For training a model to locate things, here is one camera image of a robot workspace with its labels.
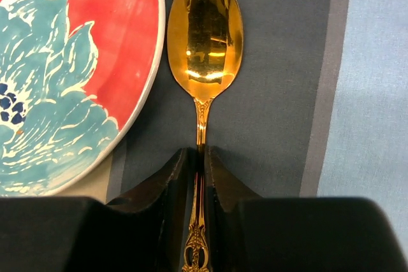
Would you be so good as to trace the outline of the red and teal floral plate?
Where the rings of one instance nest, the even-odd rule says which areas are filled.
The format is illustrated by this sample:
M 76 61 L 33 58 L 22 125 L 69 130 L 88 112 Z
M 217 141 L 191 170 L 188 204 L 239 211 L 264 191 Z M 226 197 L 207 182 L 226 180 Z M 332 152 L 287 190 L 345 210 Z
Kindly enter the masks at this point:
M 48 196 L 116 147 L 163 50 L 165 0 L 1 0 L 1 197 Z

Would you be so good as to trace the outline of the striped cloth placemat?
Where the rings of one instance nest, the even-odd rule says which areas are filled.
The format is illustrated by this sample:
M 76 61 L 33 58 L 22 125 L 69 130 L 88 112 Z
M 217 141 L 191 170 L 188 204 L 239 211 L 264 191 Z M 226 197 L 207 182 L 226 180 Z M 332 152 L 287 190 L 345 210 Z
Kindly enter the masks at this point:
M 407 208 L 407 0 L 238 0 L 244 57 L 207 141 L 263 197 Z

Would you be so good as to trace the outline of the gold spoon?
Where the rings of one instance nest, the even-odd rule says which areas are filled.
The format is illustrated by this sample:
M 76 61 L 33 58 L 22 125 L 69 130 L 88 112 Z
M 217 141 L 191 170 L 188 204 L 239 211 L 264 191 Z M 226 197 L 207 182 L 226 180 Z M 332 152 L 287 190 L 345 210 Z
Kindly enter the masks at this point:
M 242 61 L 244 31 L 237 0 L 173 0 L 166 41 L 171 73 L 196 110 L 197 160 L 182 270 L 208 271 L 203 169 L 207 123 L 213 100 L 232 84 Z

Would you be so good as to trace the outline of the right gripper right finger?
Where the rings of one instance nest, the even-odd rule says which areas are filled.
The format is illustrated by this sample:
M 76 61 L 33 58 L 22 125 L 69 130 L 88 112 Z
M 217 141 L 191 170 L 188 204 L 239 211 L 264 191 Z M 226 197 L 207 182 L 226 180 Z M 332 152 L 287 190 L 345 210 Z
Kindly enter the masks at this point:
M 207 238 L 212 271 L 244 271 L 246 250 L 240 203 L 259 199 L 257 193 L 231 173 L 216 147 L 204 155 Z

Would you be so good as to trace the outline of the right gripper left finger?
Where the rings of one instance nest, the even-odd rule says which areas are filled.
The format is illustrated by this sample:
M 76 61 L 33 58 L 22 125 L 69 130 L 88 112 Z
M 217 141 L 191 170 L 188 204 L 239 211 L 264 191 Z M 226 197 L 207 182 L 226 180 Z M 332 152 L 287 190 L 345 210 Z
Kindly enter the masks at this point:
M 179 271 L 189 185 L 189 149 L 181 148 L 142 183 L 108 202 L 122 220 L 118 260 L 134 271 Z

